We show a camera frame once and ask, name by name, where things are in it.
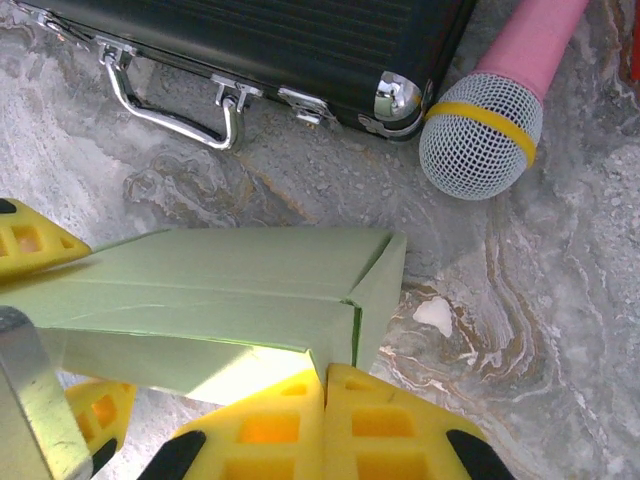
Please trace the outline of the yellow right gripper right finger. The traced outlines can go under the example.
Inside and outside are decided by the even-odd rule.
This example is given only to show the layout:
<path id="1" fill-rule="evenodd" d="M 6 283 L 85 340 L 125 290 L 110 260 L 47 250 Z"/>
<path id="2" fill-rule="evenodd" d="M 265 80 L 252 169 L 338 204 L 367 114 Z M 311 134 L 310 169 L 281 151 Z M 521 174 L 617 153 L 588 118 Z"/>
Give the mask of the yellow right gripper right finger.
<path id="1" fill-rule="evenodd" d="M 513 479 L 467 418 L 359 369 L 327 370 L 326 479 Z"/>

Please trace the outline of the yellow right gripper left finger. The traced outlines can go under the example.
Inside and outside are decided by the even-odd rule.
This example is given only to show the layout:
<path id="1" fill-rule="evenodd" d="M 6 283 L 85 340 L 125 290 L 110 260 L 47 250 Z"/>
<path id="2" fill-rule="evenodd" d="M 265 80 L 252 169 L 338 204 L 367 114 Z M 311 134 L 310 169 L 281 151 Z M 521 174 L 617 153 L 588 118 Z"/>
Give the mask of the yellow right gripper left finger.
<path id="1" fill-rule="evenodd" d="M 309 369 L 179 428 L 141 479 L 321 479 L 325 394 Z"/>

